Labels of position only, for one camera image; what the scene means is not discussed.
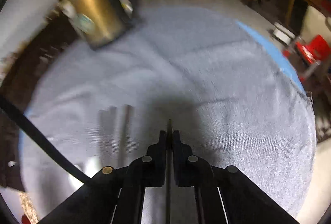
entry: screw head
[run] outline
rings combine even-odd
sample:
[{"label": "screw head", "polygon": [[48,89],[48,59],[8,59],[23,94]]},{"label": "screw head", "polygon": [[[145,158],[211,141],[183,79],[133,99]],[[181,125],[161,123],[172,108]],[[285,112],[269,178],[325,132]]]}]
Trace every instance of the screw head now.
[{"label": "screw head", "polygon": [[146,155],[146,156],[143,156],[143,157],[141,158],[141,160],[142,160],[142,162],[150,162],[150,161],[152,161],[152,157]]},{"label": "screw head", "polygon": [[230,173],[233,173],[233,174],[238,171],[238,168],[236,166],[233,166],[233,165],[228,166],[227,169]]},{"label": "screw head", "polygon": [[113,168],[110,166],[103,167],[103,169],[102,169],[102,173],[105,175],[110,174],[112,171],[113,171]]},{"label": "screw head", "polygon": [[197,156],[191,155],[187,159],[189,162],[196,162],[199,158]]}]

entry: red chair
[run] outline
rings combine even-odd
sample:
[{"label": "red chair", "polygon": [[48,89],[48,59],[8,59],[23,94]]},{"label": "red chair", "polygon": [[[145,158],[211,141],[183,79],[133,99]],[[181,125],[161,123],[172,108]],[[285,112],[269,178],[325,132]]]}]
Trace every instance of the red chair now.
[{"label": "red chair", "polygon": [[315,61],[324,61],[331,54],[331,48],[321,35],[317,35],[309,44],[296,43],[303,59],[310,65]]},{"label": "red chair", "polygon": [[[309,68],[299,76],[300,81],[303,82],[313,74],[322,61],[329,57],[331,48],[321,35],[317,35],[309,44],[303,45],[296,42],[295,46],[300,56],[309,65]],[[290,50],[285,50],[283,56],[288,58],[290,53]]]}]

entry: gold cylindrical container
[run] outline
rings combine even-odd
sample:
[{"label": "gold cylindrical container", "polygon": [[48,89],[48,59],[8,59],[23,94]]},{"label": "gold cylindrical container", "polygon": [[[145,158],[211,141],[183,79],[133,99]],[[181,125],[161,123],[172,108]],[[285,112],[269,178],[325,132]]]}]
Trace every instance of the gold cylindrical container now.
[{"label": "gold cylindrical container", "polygon": [[110,0],[73,0],[75,26],[92,48],[110,43],[125,31],[125,24]]}]

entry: black cable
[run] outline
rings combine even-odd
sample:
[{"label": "black cable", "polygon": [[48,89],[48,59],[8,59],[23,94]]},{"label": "black cable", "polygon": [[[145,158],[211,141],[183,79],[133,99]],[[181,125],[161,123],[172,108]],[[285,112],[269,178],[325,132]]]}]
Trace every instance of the black cable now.
[{"label": "black cable", "polygon": [[19,126],[47,155],[69,174],[84,184],[92,180],[68,161],[48,139],[19,111],[11,102],[0,94],[0,109]]}]

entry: sticker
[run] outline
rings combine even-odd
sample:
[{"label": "sticker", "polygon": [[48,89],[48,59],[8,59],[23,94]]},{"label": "sticker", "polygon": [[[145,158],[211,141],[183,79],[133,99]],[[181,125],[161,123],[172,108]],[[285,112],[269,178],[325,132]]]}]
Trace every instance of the sticker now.
[{"label": "sticker", "polygon": [[74,23],[78,29],[80,29],[86,34],[92,34],[95,31],[94,22],[84,14],[77,14]]}]

